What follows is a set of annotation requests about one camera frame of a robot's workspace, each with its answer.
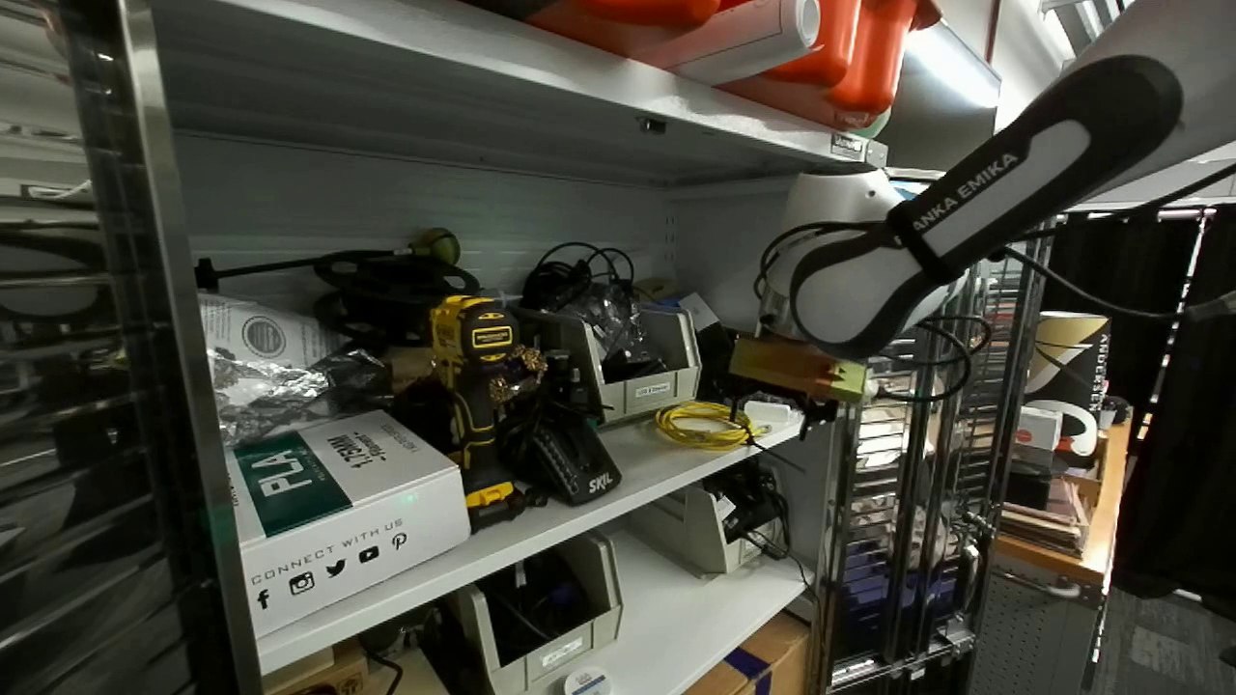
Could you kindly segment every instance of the cordless drill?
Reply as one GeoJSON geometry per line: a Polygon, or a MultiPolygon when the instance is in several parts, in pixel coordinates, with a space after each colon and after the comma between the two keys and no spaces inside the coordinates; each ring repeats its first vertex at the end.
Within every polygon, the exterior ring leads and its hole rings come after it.
{"type": "Polygon", "coordinates": [[[500,465],[508,362],[513,322],[496,298],[453,294],[433,308],[436,380],[453,389],[453,461],[463,469],[468,515],[476,525],[513,518],[518,488],[500,465]]]}

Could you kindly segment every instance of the green label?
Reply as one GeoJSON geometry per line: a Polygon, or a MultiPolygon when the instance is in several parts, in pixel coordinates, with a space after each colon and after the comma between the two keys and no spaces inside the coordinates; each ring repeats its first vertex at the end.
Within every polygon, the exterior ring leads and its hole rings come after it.
{"type": "Polygon", "coordinates": [[[266,538],[290,532],[319,518],[350,510],[350,496],[299,435],[270,435],[235,448],[247,496],[261,507],[266,538]]]}

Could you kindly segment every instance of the robotic arm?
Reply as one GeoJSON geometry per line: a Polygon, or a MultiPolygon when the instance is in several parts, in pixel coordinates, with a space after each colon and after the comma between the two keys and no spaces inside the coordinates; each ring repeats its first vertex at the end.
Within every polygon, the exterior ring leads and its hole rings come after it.
{"type": "Polygon", "coordinates": [[[823,350],[881,350],[933,294],[1032,224],[1236,139],[1231,31],[1236,0],[1132,3],[1016,125],[881,228],[809,234],[762,274],[823,350]]]}

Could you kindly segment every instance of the power tool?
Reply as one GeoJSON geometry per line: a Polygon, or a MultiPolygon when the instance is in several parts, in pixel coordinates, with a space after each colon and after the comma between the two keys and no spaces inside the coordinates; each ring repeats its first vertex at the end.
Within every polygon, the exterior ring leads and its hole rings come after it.
{"type": "Polygon", "coordinates": [[[453,294],[433,308],[436,380],[453,393],[453,461],[463,469],[471,525],[522,515],[522,496],[501,470],[496,435],[508,400],[508,362],[518,331],[496,298],[453,294]]]}

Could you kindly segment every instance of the white shelf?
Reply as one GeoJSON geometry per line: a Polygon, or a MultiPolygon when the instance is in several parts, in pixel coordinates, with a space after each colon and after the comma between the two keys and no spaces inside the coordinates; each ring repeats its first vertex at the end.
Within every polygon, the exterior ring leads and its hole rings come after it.
{"type": "MultiPolygon", "coordinates": [[[[765,448],[783,446],[799,434],[799,415],[790,407],[749,407],[753,426],[769,426],[762,435],[765,448]]],[[[338,641],[350,641],[370,627],[384,627],[405,610],[416,610],[456,587],[468,587],[500,568],[510,568],[526,558],[536,558],[561,542],[593,532],[637,507],[648,507],[679,488],[693,488],[738,461],[749,461],[759,448],[675,448],[665,446],[648,426],[624,426],[603,434],[607,451],[624,469],[624,488],[593,507],[526,510],[508,525],[476,532],[468,546],[436,558],[422,568],[409,568],[370,592],[360,592],[329,610],[319,610],[270,639],[261,641],[265,673],[277,673],[293,660],[307,660],[338,641]]]]}
{"type": "Polygon", "coordinates": [[[803,577],[790,559],[700,581],[628,529],[611,525],[607,538],[616,542],[624,627],[620,641],[585,666],[603,669],[616,690],[689,690],[709,669],[803,596],[803,577]]]}
{"type": "Polygon", "coordinates": [[[463,0],[156,7],[178,126],[637,180],[871,157],[863,139],[463,0]]]}

